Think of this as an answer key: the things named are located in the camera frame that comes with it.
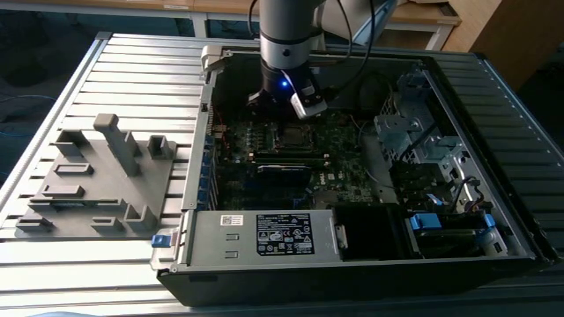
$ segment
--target motherboard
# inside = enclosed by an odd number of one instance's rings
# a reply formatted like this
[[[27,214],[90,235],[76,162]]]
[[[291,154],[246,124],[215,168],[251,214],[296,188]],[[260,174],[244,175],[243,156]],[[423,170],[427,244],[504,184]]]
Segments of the motherboard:
[[[262,122],[218,113],[215,123],[218,209],[326,209],[340,201],[375,200],[362,127],[350,114],[328,111],[307,122]]]

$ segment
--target barcode sticker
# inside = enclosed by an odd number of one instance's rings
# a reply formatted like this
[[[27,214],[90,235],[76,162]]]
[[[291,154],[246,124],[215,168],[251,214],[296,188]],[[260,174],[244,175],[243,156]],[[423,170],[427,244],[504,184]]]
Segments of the barcode sticker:
[[[166,9],[176,9],[176,10],[188,10],[188,7],[184,5],[163,5]]]
[[[243,215],[223,215],[222,216],[222,226],[243,226]]]

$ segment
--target metal bracket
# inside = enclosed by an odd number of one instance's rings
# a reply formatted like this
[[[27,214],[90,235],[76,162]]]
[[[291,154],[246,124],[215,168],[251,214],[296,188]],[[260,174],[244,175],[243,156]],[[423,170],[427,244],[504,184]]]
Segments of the metal bracket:
[[[212,91],[214,91],[212,85],[206,84],[204,87],[202,87],[200,104],[212,103]]]
[[[422,131],[422,127],[414,120],[402,116],[383,114],[374,119],[380,141],[390,149],[400,148],[411,131]]]
[[[223,46],[207,45],[202,50],[202,70],[212,71],[223,66]]]
[[[430,137],[423,143],[423,159],[442,160],[460,143],[460,137]]]
[[[96,34],[96,40],[110,40],[112,38],[112,32],[99,32]]]

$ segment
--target white sticker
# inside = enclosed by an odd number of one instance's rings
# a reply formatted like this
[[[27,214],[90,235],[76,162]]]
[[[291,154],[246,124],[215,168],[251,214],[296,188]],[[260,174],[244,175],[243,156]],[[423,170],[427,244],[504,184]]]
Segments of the white sticker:
[[[314,245],[312,245],[312,243],[295,243],[294,246],[296,248],[311,248]]]
[[[243,215],[238,215],[238,216],[223,215],[220,225],[222,226],[243,226]]]
[[[450,21],[450,20],[439,20],[438,21],[439,24],[458,24],[459,22],[456,21]]]
[[[163,5],[166,9],[178,9],[178,10],[188,10],[188,7],[184,5]]]

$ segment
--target power supply label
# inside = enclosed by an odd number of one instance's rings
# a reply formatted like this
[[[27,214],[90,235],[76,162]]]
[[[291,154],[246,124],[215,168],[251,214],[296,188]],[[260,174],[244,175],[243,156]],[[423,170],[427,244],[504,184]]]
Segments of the power supply label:
[[[310,214],[256,215],[256,252],[260,256],[315,254]]]

